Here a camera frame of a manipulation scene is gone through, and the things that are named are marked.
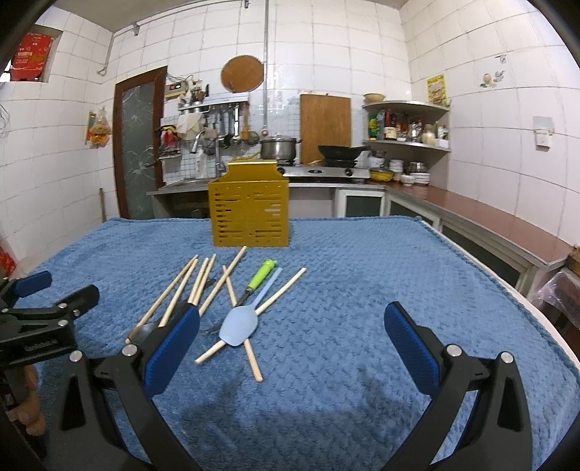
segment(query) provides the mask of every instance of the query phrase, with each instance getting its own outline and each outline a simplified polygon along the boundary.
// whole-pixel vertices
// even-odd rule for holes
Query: human hand
[[[8,411],[8,418],[11,422],[18,420],[25,425],[29,435],[42,435],[46,430],[46,420],[40,410],[40,401],[36,392],[38,374],[34,365],[24,367],[24,379],[28,395],[22,404]]]

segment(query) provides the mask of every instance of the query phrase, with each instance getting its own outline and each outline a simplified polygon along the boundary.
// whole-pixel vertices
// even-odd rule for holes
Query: bolt
[[[458,357],[463,353],[463,350],[458,345],[449,345],[447,347],[447,353],[452,357]]]
[[[126,357],[132,357],[137,353],[137,346],[134,343],[129,343],[123,347],[121,353]]]
[[[80,361],[80,359],[81,359],[81,358],[82,358],[82,352],[81,352],[80,350],[75,350],[75,351],[74,351],[74,352],[72,352],[72,353],[69,355],[69,357],[68,357],[68,359],[69,359],[70,361],[73,361],[73,362],[75,362],[75,363],[76,363],[77,361]]]
[[[513,355],[509,352],[502,352],[499,357],[504,363],[513,363]]]

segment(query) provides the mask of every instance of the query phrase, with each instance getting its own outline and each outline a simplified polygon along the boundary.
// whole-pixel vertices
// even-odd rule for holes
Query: yellow poster
[[[445,75],[435,75],[435,77],[427,79],[427,101],[429,103],[447,106]]]

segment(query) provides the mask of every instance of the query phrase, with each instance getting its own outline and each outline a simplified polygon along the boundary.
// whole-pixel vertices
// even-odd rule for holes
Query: blue textured tablecloth
[[[90,356],[115,353],[194,254],[217,253],[217,278],[237,251],[213,247],[208,220],[111,220],[39,267],[52,272],[52,287],[19,306],[49,305],[94,283],[101,301],[75,322],[79,347]],[[260,317],[251,338],[264,382],[254,381],[241,347],[195,365],[216,341],[200,333],[155,398],[204,470],[380,469],[429,402],[385,333],[383,311],[393,300],[443,344],[480,357],[514,353],[530,408],[534,469],[576,417],[580,379],[562,349],[497,282],[419,221],[292,220],[289,247],[248,249],[232,275],[238,296],[266,258],[284,269],[271,293],[301,267],[308,271]],[[223,289],[202,328],[229,309]],[[47,409],[65,361],[41,366]],[[438,458],[452,452],[472,400]],[[130,449],[142,456],[115,401],[113,409]]]

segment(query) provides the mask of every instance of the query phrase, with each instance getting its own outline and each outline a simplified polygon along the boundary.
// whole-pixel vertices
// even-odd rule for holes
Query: yellow utensil holder
[[[288,246],[288,179],[275,160],[230,162],[208,194],[216,247]]]

